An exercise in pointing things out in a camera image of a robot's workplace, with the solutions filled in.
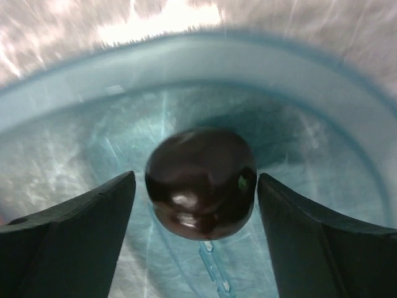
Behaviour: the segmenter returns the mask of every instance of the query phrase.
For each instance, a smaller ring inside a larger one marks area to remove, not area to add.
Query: black robotic claw
[[[341,215],[267,174],[258,197],[281,298],[397,297],[397,230]]]
[[[0,297],[106,298],[134,195],[127,172],[0,227]]]

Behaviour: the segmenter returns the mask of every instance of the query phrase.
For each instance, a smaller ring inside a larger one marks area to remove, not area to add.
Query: dark round object
[[[192,240],[236,233],[254,207],[254,155],[244,139],[225,129],[169,137],[150,156],[145,181],[159,221]]]

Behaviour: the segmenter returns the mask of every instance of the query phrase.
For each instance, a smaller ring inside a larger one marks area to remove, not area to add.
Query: plastic container
[[[259,209],[224,240],[174,236],[147,198],[149,154],[174,132],[228,127],[251,144],[259,172],[397,227],[396,115],[355,71],[293,42],[226,31],[161,37],[2,91],[0,204],[42,209],[132,169],[136,199],[111,297],[276,297]]]

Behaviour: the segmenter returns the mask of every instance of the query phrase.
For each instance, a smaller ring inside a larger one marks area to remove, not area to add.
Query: shiny dark fruit
[[[192,240],[239,231],[254,206],[256,164],[248,144],[225,129],[197,128],[163,141],[146,164],[159,221]]]

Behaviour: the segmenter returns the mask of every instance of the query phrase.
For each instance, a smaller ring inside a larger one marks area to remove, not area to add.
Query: green spot
[[[240,176],[240,178],[238,178],[238,188],[240,188],[240,190],[242,191],[247,190],[247,179],[243,176]]]

